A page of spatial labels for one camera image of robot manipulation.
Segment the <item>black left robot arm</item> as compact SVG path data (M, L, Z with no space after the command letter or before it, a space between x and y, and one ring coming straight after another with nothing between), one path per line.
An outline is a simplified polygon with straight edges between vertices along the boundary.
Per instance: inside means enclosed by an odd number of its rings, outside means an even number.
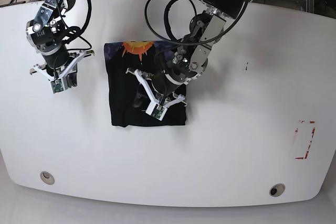
M189 34L177 39L169 22L170 8L179 0L170 0L164 10L165 41L171 42L172 59L166 59L161 51L154 57L158 69L152 77L153 89L167 97L179 86L200 77L206 70L212 46L233 26L225 28L226 18L237 23L245 12L248 0L202 0L207 9L196 14L189 25Z

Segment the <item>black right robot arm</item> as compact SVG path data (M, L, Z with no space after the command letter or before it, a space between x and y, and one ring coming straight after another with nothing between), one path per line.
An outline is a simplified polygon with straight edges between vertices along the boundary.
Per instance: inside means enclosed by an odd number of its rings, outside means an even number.
M35 18L26 25L28 42L44 58L43 65L36 64L29 73L41 73L50 83L53 93L63 92L77 86L77 64L92 56L92 46L68 49L75 39L83 39L92 13L92 2L87 0L88 11L82 27L68 26L65 13L70 11L76 0L45 0Z

